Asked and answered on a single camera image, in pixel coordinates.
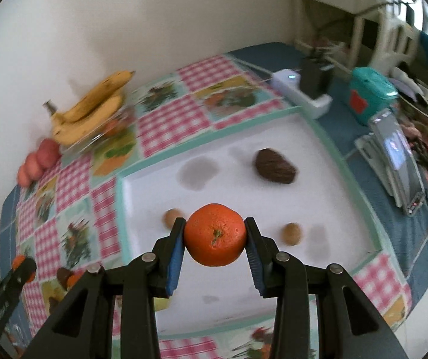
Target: banana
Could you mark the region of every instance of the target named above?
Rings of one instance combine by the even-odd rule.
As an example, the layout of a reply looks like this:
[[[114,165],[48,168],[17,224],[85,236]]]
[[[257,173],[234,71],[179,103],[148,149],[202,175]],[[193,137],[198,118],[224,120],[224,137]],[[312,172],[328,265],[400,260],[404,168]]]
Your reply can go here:
[[[62,114],[58,112],[57,106],[55,106],[51,100],[45,102],[42,106],[45,107],[51,115],[51,124],[53,127],[64,124],[64,117],[62,117]]]
[[[91,113],[101,102],[111,97],[132,78],[135,71],[118,71],[92,88],[76,105],[60,116],[74,123]]]
[[[114,95],[105,100],[91,114],[75,123],[59,122],[54,113],[51,116],[52,138],[63,146],[71,146],[110,118],[121,105],[122,95]]]

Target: teal container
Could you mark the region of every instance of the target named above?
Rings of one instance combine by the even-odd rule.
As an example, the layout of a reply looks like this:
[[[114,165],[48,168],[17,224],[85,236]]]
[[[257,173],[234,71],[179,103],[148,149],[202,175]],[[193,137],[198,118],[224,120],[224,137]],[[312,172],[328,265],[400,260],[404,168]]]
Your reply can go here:
[[[389,107],[398,97],[397,90],[386,77],[370,67],[356,67],[350,81],[349,108],[359,123]]]

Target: cable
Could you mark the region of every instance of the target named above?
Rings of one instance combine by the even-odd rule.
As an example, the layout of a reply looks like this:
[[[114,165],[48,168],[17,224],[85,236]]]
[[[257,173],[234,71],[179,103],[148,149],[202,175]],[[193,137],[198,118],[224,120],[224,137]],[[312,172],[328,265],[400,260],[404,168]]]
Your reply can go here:
[[[374,11],[374,10],[380,8],[380,7],[385,7],[387,5],[398,5],[398,4],[412,5],[414,3],[408,3],[406,1],[392,1],[392,2],[379,3],[379,4],[372,5],[371,7],[366,8],[363,11],[360,11],[360,12],[356,13],[354,15],[354,18],[357,17],[357,16],[363,16],[363,15],[365,15],[365,14],[371,12],[371,11]],[[318,55],[318,51],[317,51],[318,47],[316,47],[315,44],[318,42],[318,40],[320,38],[321,32],[325,31],[327,28],[332,27],[333,25],[335,25],[337,23],[340,23],[340,22],[343,22],[343,21],[347,21],[349,19],[351,19],[351,17],[341,17],[340,19],[332,20],[332,21],[324,24],[320,28],[318,28],[317,31],[316,31],[316,33],[315,33],[315,36],[314,36],[314,48],[312,49],[312,51],[310,53],[310,56],[314,57],[315,55]],[[319,58],[322,58],[324,54],[325,53],[323,52],[319,56]]]
[[[235,62],[239,64],[243,64],[244,66],[250,67],[254,70],[260,71],[261,73],[267,74],[269,76],[272,76],[273,72],[267,69],[264,69],[263,67],[257,66],[256,64],[246,62],[242,59],[234,57],[232,54],[229,54],[229,57],[232,58]]]

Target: tangerine stem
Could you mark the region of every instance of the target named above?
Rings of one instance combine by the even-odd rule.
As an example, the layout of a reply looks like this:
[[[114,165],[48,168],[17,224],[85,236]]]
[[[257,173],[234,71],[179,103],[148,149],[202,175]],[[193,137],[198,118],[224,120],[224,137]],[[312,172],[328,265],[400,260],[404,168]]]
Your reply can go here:
[[[211,244],[214,246],[215,242],[218,238],[220,238],[223,235],[223,232],[218,230],[218,229],[214,229],[214,239],[212,240]]]

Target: smartphone screen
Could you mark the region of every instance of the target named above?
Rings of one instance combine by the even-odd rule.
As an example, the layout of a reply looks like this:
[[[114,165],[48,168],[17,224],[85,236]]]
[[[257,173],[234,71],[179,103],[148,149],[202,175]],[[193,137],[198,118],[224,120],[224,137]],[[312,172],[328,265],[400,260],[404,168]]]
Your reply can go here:
[[[405,197],[406,209],[414,209],[423,198],[424,188],[405,135],[391,111],[385,110],[370,120],[375,136],[394,170]]]

